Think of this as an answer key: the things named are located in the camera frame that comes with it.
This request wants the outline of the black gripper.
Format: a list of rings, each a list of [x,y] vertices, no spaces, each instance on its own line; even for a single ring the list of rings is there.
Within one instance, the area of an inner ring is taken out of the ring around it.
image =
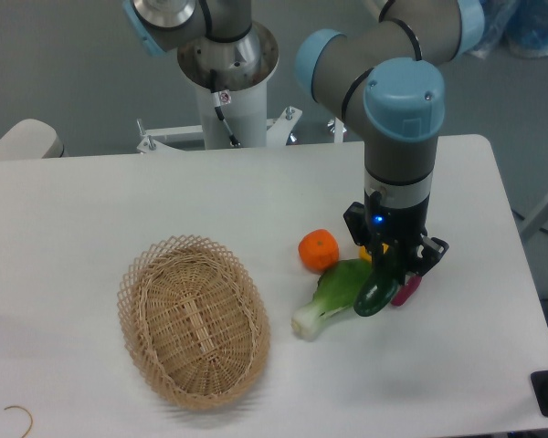
[[[376,272],[382,265],[382,244],[395,250],[395,279],[424,276],[448,251],[448,243],[427,234],[426,220],[432,180],[397,185],[376,178],[364,180],[364,201],[352,203],[343,214],[356,245],[373,256]]]

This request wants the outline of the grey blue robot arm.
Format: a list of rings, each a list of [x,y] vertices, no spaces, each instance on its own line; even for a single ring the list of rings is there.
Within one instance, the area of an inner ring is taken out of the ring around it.
[[[446,252],[425,222],[444,115],[439,66],[473,48],[484,16],[477,1],[379,1],[377,24],[350,38],[322,29],[295,60],[300,87],[364,141],[364,203],[345,213],[374,267],[404,284]],[[126,1],[124,14],[154,56],[175,51],[201,92],[209,149],[266,142],[262,91],[279,61],[271,33],[248,1]]]

